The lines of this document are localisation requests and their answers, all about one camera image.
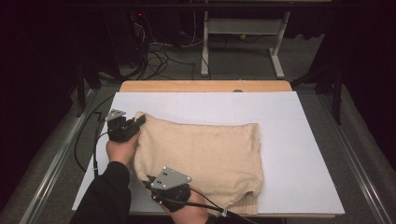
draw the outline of dark background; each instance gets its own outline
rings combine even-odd
[[[120,74],[117,55],[122,52],[114,49],[112,42],[124,41],[131,59],[136,57],[136,51],[133,38],[122,38],[132,35],[127,14],[70,13],[60,3],[44,0],[2,1],[0,5],[2,209],[33,156],[70,108],[69,93],[76,86],[79,65],[82,64],[90,85],[99,88],[98,71],[115,77]],[[291,13],[285,37],[326,34],[311,72],[328,64],[336,66],[308,81],[327,80],[324,83],[331,90],[334,72],[341,67],[356,107],[395,168],[396,160],[392,157],[396,148],[394,9],[390,1],[373,1],[362,9],[336,13],[315,10]],[[236,12],[211,13],[236,16]],[[265,17],[260,13],[248,15]],[[193,33],[191,20],[186,19],[190,16],[183,12],[179,15],[147,12],[148,20],[158,32],[155,35],[174,45],[179,44],[180,30]],[[202,17],[203,13],[198,12],[199,31]]]

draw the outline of white table surface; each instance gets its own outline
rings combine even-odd
[[[324,216],[345,213],[318,149],[297,93],[284,92],[118,92],[111,108],[127,119],[143,111],[182,123],[260,124],[264,182],[262,216]],[[104,135],[97,145],[99,174],[108,164]],[[73,210],[93,180],[92,161]],[[131,170],[131,214],[163,213]]]

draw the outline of black sleeve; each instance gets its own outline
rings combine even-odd
[[[129,181],[125,165],[109,163],[91,182],[70,223],[126,223],[131,206]]]

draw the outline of beige cloth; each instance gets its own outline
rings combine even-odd
[[[135,118],[142,115],[138,112]],[[257,214],[263,181],[258,124],[180,124],[149,114],[146,119],[134,158],[140,180],[157,176],[167,166],[190,176],[190,184],[218,206]]]

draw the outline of human hand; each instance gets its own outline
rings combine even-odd
[[[191,190],[191,196],[187,202],[205,204],[205,199],[194,190]],[[185,205],[183,208],[177,210],[174,213],[170,213],[169,210],[163,205],[161,205],[161,207],[171,216],[175,224],[205,224],[209,218],[206,208],[202,207]]]
[[[109,140],[106,144],[106,152],[109,161],[119,161],[129,168],[130,162],[136,153],[136,142],[139,135],[140,131],[123,143]]]

